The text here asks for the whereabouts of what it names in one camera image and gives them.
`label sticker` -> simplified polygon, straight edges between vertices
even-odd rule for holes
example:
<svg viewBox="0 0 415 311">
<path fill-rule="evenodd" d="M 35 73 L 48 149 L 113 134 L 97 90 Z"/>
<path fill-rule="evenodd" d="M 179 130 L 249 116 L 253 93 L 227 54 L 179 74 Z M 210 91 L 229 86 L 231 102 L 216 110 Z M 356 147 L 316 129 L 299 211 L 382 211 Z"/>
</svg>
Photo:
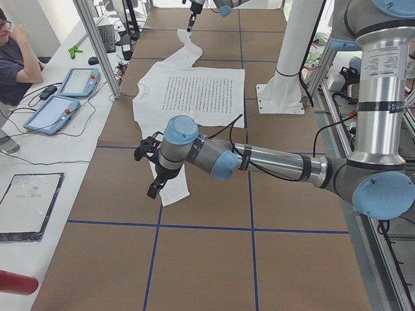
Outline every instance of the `label sticker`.
<svg viewBox="0 0 415 311">
<path fill-rule="evenodd" d="M 366 51 L 362 57 L 361 80 L 399 75 L 401 46 Z"/>
<path fill-rule="evenodd" d="M 394 102 L 390 105 L 390 113 L 402 112 L 405 108 L 405 102 Z"/>
</svg>

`table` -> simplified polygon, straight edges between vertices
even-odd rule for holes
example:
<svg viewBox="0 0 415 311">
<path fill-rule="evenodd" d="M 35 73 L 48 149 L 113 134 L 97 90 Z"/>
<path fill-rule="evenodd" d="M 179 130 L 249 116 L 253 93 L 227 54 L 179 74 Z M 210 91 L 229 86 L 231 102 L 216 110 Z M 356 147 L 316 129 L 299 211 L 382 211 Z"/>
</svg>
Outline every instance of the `table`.
<svg viewBox="0 0 415 311">
<path fill-rule="evenodd" d="M 103 19 L 101 24 L 110 22 L 110 20 Z M 69 57 L 68 49 L 84 33 L 85 29 L 81 22 L 79 22 L 43 70 L 43 83 L 32 86 L 29 91 L 52 83 L 62 82 L 69 68 L 91 67 L 88 65 L 88 59 L 95 54 L 88 38 L 79 47 L 83 50 L 83 53 L 77 53 L 74 60 L 71 60 Z M 110 63 L 115 68 L 117 63 L 122 60 L 121 48 L 117 47 L 117 52 L 108 54 L 108 57 Z M 104 75 L 101 75 L 101 77 L 100 84 L 105 82 Z M 19 107 L 27 107 L 31 97 L 27 97 L 28 100 L 24 100 Z M 67 135 L 49 137 L 42 134 L 26 134 L 13 137 L 21 147 L 20 151 L 13 154 L 13 156 L 28 159 L 33 163 L 78 160 L 87 161 L 87 163 L 68 163 L 47 166 L 30 165 L 20 159 L 14 159 L 0 154 L 0 193 L 6 191 L 14 174 L 65 173 L 61 191 L 41 242 L 0 244 L 0 269 L 33 276 L 39 280 L 40 284 L 42 283 L 62 229 L 65 226 L 82 179 L 88 168 L 89 161 L 95 150 L 97 137 L 100 135 L 110 112 L 112 102 L 113 97 L 110 88 L 108 85 L 104 85 L 91 100 L 94 107 L 86 104 L 80 108 L 69 123 L 60 131 L 60 133 L 78 135 L 85 127 L 84 133 L 78 137 L 70 137 Z M 10 119 L 19 126 L 20 130 L 24 130 L 22 125 L 29 118 L 30 114 L 31 112 L 28 113 L 26 110 L 19 110 L 13 113 Z M 19 131 L 10 121 L 3 126 L 3 129 L 9 135 L 19 134 Z M 0 293 L 0 308 L 10 311 L 30 310 L 37 293 L 35 292 L 30 296 Z"/>
<path fill-rule="evenodd" d="M 129 96 L 112 106 L 32 310 L 370 310 L 334 194 L 241 171 L 223 183 L 187 165 L 189 197 L 163 207 L 146 196 L 153 179 L 133 158 L 132 99 L 150 67 L 181 47 L 176 30 L 188 18 L 188 9 L 150 11 L 121 86 Z M 247 128 L 234 141 L 309 155 L 310 107 L 257 110 L 255 86 L 274 74 L 285 25 L 280 10 L 226 19 L 204 10 L 195 66 L 245 69 Z"/>
</svg>

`keyboard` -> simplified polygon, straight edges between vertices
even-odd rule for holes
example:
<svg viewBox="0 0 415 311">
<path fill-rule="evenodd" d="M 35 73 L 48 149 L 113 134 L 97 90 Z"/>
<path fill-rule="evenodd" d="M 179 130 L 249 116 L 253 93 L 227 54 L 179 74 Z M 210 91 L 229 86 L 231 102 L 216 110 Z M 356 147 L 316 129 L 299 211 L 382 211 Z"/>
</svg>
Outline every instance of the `keyboard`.
<svg viewBox="0 0 415 311">
<path fill-rule="evenodd" d="M 115 31 L 112 25 L 97 26 L 99 36 L 107 53 L 115 52 Z"/>
</svg>

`computer mouse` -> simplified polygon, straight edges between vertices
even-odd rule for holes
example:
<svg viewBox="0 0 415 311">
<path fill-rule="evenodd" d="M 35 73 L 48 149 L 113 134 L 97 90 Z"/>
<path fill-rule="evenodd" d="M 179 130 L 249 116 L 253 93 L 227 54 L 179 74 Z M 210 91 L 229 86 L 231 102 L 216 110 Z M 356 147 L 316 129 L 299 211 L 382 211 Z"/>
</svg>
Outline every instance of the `computer mouse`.
<svg viewBox="0 0 415 311">
<path fill-rule="evenodd" d="M 89 58 L 88 63 L 90 65 L 97 65 L 99 63 L 98 58 L 95 56 L 92 56 L 91 58 Z"/>
</svg>

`eyeglasses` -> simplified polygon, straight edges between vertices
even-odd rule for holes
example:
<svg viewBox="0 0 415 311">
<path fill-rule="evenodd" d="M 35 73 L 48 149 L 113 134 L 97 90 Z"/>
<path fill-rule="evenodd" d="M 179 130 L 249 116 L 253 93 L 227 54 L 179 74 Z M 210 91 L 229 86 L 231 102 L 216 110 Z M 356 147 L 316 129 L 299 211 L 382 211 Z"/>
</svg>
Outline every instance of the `eyeglasses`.
<svg viewBox="0 0 415 311">
<path fill-rule="evenodd" d="M 12 28 L 12 22 L 5 21 L 4 23 L 0 23 L 0 30 L 2 30 L 3 28 L 6 30 L 9 30 L 10 28 Z"/>
</svg>

